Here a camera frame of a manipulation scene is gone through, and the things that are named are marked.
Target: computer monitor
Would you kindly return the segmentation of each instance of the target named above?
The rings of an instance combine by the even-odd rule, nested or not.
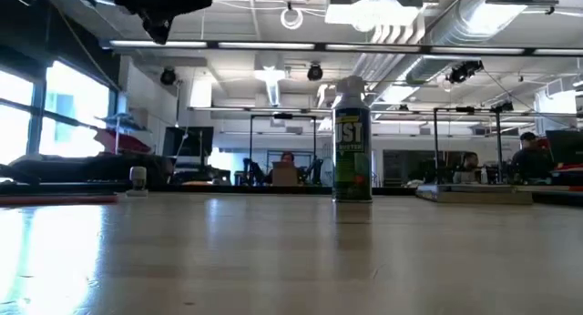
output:
[[[547,131],[553,161],[562,164],[583,164],[583,132]]]
[[[185,130],[189,136],[182,143]],[[208,157],[212,152],[213,132],[214,127],[166,127],[163,154],[173,157]]]

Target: table surface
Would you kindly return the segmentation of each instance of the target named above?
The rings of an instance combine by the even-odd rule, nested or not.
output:
[[[583,211],[150,195],[0,208],[0,314],[583,313]]]

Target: person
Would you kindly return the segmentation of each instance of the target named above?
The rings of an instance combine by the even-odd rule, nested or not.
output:
[[[462,165],[455,169],[454,184],[477,183],[478,157],[476,152],[466,152],[462,157]]]
[[[518,180],[545,179],[550,176],[554,164],[549,152],[540,148],[537,136],[526,132],[520,136],[520,151],[512,157],[512,169]]]
[[[281,154],[280,160],[281,160],[281,162],[292,163],[295,166],[295,164],[294,164],[295,156],[290,151],[284,151]],[[297,175],[298,175],[298,184],[299,184],[302,181],[302,173],[297,168],[296,168],[296,171],[298,173]],[[273,184],[273,169],[270,170],[269,174],[267,174],[267,176],[263,180],[263,183]]]

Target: compressed air duster can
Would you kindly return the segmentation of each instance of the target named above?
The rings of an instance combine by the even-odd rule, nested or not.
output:
[[[363,79],[349,76],[338,83],[340,101],[332,110],[336,202],[371,202],[371,109],[362,101]]]

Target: window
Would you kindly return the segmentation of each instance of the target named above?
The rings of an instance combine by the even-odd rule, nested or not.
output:
[[[0,98],[30,106],[34,88],[31,82],[0,71]]]
[[[30,113],[0,105],[0,164],[9,164],[26,154]]]
[[[104,128],[96,117],[106,117],[108,105],[107,86],[58,61],[46,70],[46,111]]]
[[[96,133],[93,129],[74,127],[45,117],[39,151],[43,155],[61,157],[96,156],[104,150],[103,145],[93,139]]]

